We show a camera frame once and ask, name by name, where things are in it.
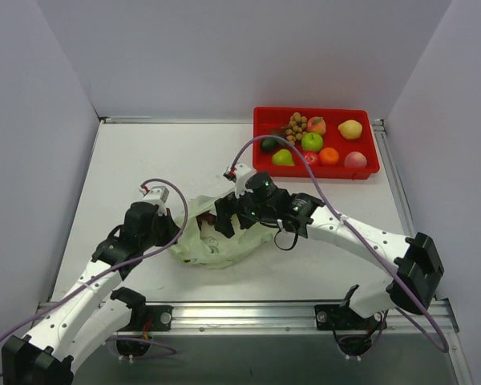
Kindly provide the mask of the orange fruit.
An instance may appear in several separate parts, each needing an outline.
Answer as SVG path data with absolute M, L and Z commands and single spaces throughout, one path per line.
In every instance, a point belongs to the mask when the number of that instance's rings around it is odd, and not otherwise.
M 323 167 L 338 165 L 340 161 L 340 155 L 335 148 L 323 148 L 318 155 Z

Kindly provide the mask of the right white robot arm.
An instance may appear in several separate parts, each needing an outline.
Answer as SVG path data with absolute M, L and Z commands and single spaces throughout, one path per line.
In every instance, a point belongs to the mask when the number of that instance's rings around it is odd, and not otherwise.
M 331 204 L 306 193 L 291 194 L 278 188 L 267 172 L 241 171 L 224 177 L 234 189 L 215 203 L 214 228 L 227 238 L 234 235 L 232 219 L 241 229 L 255 224 L 335 245 L 369 261 L 387 277 L 370 286 L 353 286 L 339 309 L 342 323 L 357 328 L 369 317 L 391 309 L 423 314 L 444 274 L 431 237 L 390 233 L 336 212 Z

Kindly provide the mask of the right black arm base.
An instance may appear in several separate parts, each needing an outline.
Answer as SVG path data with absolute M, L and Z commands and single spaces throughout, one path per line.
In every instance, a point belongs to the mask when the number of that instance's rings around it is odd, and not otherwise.
M 375 347 L 386 329 L 385 313 L 363 318 L 349 308 L 359 285 L 352 286 L 339 303 L 314 306 L 316 328 L 331 331 L 346 360 L 361 361 Z

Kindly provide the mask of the pink peach from bag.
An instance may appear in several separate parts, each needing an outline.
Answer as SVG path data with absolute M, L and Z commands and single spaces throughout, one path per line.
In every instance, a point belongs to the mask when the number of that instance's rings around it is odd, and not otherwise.
M 346 168 L 365 168 L 367 163 L 365 155 L 361 152 L 350 152 L 344 159 Z

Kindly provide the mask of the red apple from bag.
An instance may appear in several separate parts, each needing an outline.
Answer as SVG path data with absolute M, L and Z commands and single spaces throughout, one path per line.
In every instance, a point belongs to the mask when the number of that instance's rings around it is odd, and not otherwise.
M 305 151 L 305 152 L 302 153 L 302 155 L 304 156 L 306 163 L 310 167 L 315 167 L 315 166 L 321 165 L 320 157 L 319 157 L 317 152 Z

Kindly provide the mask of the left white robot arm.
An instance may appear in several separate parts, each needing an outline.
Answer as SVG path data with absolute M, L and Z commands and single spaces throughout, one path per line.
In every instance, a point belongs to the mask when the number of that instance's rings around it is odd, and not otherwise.
M 42 320 L 2 347 L 5 384 L 70 384 L 82 363 L 117 330 L 148 320 L 146 298 L 122 285 L 153 246 L 179 232 L 160 198 L 136 202 L 92 254 L 71 292 Z

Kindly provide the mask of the pale green plastic bag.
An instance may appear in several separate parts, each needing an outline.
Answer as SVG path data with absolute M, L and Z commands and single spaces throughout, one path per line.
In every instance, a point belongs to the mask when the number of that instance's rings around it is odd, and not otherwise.
M 218 270 L 245 259 L 259 246 L 271 241 L 275 229 L 255 224 L 242 229 L 237 216 L 232 216 L 234 235 L 227 238 L 217 232 L 204 216 L 214 213 L 214 197 L 198 196 L 188 202 L 189 218 L 183 234 L 168 252 L 185 265 L 200 265 Z

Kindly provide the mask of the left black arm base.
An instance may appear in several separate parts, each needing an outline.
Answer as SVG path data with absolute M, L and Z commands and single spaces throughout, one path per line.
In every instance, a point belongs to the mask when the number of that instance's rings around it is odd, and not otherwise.
M 114 290 L 110 296 L 112 300 L 120 300 L 131 310 L 129 323 L 122 331 L 135 331 L 133 339 L 151 340 L 150 333 L 155 331 L 169 331 L 172 322 L 172 307 L 168 305 L 148 305 L 146 298 L 134 290 L 126 287 Z M 131 341 L 115 341 L 115 348 L 124 357 L 132 359 L 148 359 L 173 355 L 167 349 L 166 353 L 148 355 L 150 344 Z

